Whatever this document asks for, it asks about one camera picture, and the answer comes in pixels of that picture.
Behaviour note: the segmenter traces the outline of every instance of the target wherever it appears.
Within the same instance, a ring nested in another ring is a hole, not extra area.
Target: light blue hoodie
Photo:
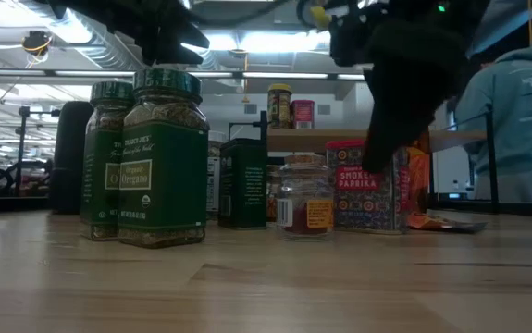
[[[532,171],[532,48],[512,51],[478,72],[467,85],[455,116],[457,122],[492,111],[498,175]],[[485,119],[459,130],[486,130]],[[465,146],[479,176],[489,173],[488,146]]]

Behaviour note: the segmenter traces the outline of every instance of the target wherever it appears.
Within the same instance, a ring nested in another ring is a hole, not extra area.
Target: wooden table
[[[364,139],[367,130],[354,129],[269,129],[267,150],[270,152],[325,152],[325,144],[332,141]],[[430,131],[430,148],[439,152],[470,142],[486,139],[483,131]]]
[[[532,217],[451,217],[489,229],[297,243],[210,226],[145,250],[0,214],[0,332],[532,332]]]

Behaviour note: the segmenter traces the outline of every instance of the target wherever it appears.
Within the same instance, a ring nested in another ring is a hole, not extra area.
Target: person
[[[532,203],[532,48],[507,53],[479,71],[461,97],[458,122],[492,112],[501,203]],[[459,130],[486,130],[484,118]],[[466,145],[476,165],[476,198],[490,199],[488,145]]]

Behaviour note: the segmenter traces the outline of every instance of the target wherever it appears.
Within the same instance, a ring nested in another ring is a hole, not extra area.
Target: shelf
[[[323,153],[326,151],[327,142],[363,139],[366,137],[366,133],[366,130],[356,129],[269,129],[267,131],[267,150],[270,152]],[[485,139],[486,133],[482,131],[430,131],[432,152]]]

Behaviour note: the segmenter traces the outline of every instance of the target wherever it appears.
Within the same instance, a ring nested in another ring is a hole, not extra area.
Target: green jar lid
[[[97,82],[91,88],[91,101],[115,99],[134,102],[133,87],[127,82]]]
[[[181,93],[189,93],[196,98],[202,94],[200,79],[186,72],[172,69],[143,69],[134,74],[134,90],[162,87]]]

